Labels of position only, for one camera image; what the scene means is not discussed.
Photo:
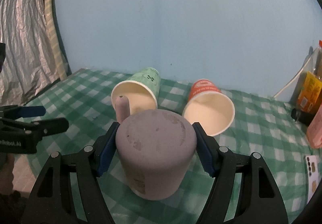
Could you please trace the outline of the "left hand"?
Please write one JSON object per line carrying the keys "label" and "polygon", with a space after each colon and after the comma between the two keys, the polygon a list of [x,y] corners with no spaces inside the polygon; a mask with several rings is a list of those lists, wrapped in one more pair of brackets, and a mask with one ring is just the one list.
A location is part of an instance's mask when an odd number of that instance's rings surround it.
{"label": "left hand", "polygon": [[6,162],[0,170],[0,194],[10,195],[13,191],[13,169],[15,158],[12,154],[7,154]]}

